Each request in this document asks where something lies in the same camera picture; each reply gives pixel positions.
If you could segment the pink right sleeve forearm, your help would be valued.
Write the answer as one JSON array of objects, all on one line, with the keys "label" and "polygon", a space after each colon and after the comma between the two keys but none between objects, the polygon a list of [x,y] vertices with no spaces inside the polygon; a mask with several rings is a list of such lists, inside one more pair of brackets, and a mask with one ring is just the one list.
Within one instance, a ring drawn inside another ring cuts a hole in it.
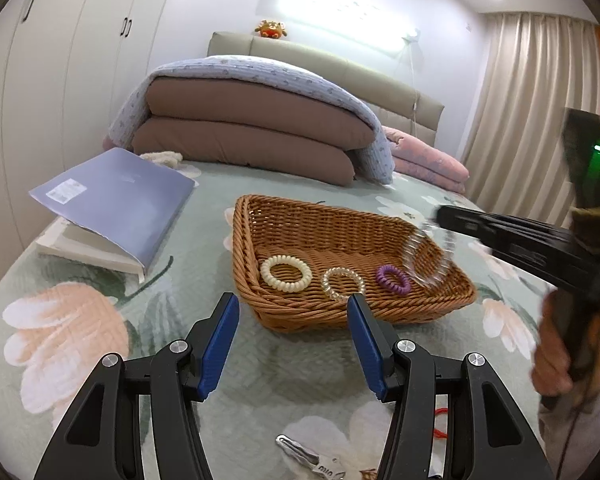
[{"label": "pink right sleeve forearm", "polygon": [[579,478],[600,450],[600,391],[577,408],[568,398],[554,410],[540,404],[539,428],[556,478]]}]

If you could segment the person's right hand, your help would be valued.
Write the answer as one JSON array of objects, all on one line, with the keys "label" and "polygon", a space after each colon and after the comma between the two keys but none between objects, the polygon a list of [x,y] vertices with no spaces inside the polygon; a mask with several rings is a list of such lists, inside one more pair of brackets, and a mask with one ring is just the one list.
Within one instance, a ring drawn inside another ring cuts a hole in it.
[{"label": "person's right hand", "polygon": [[558,290],[554,290],[543,300],[540,339],[534,352],[531,381],[535,391],[541,396],[562,396],[572,390],[579,390],[579,404],[600,393],[600,315],[593,318],[588,329],[588,339],[596,352],[596,361],[590,375],[591,383],[588,388],[584,388],[576,385],[568,374],[570,357],[553,323],[553,314],[558,306]]}]

